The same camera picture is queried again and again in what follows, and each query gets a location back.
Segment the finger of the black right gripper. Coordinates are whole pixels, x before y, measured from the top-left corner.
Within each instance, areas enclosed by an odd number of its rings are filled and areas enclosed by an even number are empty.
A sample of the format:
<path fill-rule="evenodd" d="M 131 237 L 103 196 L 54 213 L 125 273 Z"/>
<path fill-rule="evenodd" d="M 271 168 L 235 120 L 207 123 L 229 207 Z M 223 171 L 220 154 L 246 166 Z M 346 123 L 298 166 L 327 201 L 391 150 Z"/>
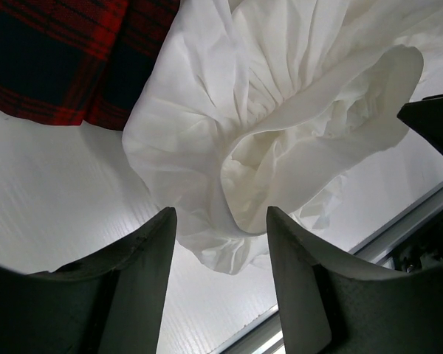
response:
<path fill-rule="evenodd" d="M 397 118 L 443 155 L 443 94 L 406 103 Z"/>

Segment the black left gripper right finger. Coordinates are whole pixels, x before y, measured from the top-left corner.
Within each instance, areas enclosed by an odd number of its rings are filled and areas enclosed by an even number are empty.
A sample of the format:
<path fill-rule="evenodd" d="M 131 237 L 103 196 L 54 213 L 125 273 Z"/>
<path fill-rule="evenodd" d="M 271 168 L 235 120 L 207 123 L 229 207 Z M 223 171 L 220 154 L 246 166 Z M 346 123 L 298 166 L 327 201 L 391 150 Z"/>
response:
<path fill-rule="evenodd" d="M 267 236 L 287 353 L 443 353 L 443 263 L 384 268 L 276 206 L 267 210 Z"/>

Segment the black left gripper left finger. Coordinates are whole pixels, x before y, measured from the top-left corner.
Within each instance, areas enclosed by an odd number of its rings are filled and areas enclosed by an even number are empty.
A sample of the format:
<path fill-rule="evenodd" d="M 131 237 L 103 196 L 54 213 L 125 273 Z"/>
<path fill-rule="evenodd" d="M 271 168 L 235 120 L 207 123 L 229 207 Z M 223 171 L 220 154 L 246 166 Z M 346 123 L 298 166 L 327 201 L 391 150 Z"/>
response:
<path fill-rule="evenodd" d="M 176 225 L 167 207 L 56 271 L 0 266 L 0 353 L 155 353 Z"/>

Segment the white skirt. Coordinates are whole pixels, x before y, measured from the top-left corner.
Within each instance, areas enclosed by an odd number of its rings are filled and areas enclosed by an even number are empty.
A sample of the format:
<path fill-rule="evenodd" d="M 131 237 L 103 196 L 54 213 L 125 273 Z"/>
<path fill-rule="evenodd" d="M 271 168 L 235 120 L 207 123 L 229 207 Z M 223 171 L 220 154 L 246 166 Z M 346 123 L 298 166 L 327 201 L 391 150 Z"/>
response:
<path fill-rule="evenodd" d="M 267 208 L 325 229 L 346 173 L 395 147 L 443 67 L 443 1 L 183 1 L 123 131 L 213 271 L 268 252 Z"/>

